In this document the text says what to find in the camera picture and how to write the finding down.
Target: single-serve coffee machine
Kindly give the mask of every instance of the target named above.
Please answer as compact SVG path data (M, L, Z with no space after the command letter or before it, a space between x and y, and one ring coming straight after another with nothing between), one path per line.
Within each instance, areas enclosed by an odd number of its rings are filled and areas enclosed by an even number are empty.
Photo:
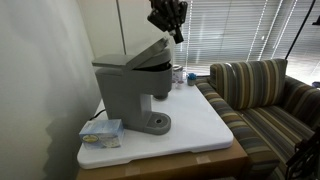
M105 55L93 61L109 119L122 119L124 128L161 135L171 119L151 109L151 95L165 99L171 90L172 65L168 40L160 39L137 56Z

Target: striped couch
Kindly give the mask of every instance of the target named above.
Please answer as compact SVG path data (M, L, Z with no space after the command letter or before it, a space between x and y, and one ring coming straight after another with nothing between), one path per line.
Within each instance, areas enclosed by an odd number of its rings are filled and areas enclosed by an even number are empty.
M294 145L320 123L320 91L274 59L213 64L197 87L249 156L244 179L284 179Z

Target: white board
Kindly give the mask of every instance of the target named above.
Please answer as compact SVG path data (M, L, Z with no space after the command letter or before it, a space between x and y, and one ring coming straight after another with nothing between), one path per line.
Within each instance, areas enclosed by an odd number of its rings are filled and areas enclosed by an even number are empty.
M104 109L101 102L97 112ZM181 152L228 148L233 134L196 86L173 85L164 101L152 98L152 111L170 116L171 129L164 135L125 130L120 148L87 150L82 145L78 162L84 169L125 164L135 159ZM106 119L106 113L99 119Z

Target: box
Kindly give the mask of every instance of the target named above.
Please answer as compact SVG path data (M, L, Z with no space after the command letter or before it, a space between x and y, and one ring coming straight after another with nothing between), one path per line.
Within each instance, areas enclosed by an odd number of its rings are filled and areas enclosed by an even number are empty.
M124 135L121 119L87 121L79 133L86 149L120 147Z
M247 153L234 139L227 149L137 159L97 169L79 168L77 180L241 179L248 161Z

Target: window blinds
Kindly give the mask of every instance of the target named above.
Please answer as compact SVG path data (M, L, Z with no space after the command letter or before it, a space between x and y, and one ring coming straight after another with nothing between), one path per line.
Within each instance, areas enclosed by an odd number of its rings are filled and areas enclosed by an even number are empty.
M185 41L175 46L174 64L199 75L208 75L209 66L215 62L284 58L311 4L311 0L187 2L186 23L182 26ZM304 27L300 35L302 38L292 50L289 65L298 61L294 59L301 59L296 54L301 55L306 48L311 51L320 47L319 38L315 40L319 37L319 26L310 25L319 15L319 3L316 3L306 23L308 27ZM309 42L308 47L302 39Z

